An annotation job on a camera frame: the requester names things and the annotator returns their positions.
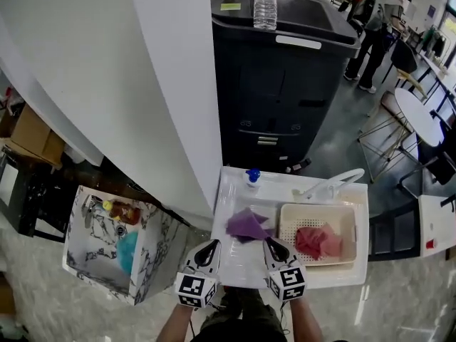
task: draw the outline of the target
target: blue pump cap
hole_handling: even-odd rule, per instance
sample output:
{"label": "blue pump cap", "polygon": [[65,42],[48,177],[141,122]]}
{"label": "blue pump cap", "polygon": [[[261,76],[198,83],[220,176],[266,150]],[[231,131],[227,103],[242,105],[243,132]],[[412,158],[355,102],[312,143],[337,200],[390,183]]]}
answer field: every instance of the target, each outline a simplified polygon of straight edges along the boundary
{"label": "blue pump cap", "polygon": [[260,176],[260,171],[257,168],[252,168],[251,170],[247,170],[245,172],[249,176],[250,182],[257,182]]}

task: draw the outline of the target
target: black trash bin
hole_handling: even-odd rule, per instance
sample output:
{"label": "black trash bin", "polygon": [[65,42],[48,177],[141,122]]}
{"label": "black trash bin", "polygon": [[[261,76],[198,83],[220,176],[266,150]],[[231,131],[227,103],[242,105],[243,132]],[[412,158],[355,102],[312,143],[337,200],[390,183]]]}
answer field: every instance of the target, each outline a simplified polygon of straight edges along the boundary
{"label": "black trash bin", "polygon": [[[227,2],[240,10],[221,10]],[[301,162],[361,46],[328,1],[277,4],[277,30],[265,31],[253,27],[254,0],[211,0],[225,165],[281,172]]]}

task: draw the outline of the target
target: beige basket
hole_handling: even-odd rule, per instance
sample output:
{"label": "beige basket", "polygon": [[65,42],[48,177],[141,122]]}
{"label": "beige basket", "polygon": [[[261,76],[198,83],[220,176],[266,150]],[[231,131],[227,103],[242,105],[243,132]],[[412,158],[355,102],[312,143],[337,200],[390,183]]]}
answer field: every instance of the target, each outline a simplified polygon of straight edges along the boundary
{"label": "beige basket", "polygon": [[322,227],[328,223],[342,237],[340,257],[311,256],[298,252],[299,261],[306,266],[349,264],[356,258],[355,210],[344,205],[285,204],[281,208],[279,238],[294,245],[296,233],[302,227]]}

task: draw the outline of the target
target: white round table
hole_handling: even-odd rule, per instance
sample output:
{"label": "white round table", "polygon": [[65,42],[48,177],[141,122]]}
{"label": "white round table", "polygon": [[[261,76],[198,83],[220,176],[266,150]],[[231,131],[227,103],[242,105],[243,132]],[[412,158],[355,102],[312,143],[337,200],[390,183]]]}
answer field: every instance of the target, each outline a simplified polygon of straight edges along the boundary
{"label": "white round table", "polygon": [[428,145],[437,147],[443,141],[443,133],[439,122],[432,119],[429,110],[416,96],[403,88],[396,88],[394,96],[416,134]]}

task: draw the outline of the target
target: green label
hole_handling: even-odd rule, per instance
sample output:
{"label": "green label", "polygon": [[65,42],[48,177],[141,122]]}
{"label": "green label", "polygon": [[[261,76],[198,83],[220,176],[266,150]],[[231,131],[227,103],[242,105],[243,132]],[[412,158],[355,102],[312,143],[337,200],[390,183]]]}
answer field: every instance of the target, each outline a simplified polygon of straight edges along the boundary
{"label": "green label", "polygon": [[241,3],[220,4],[220,11],[241,10]]}

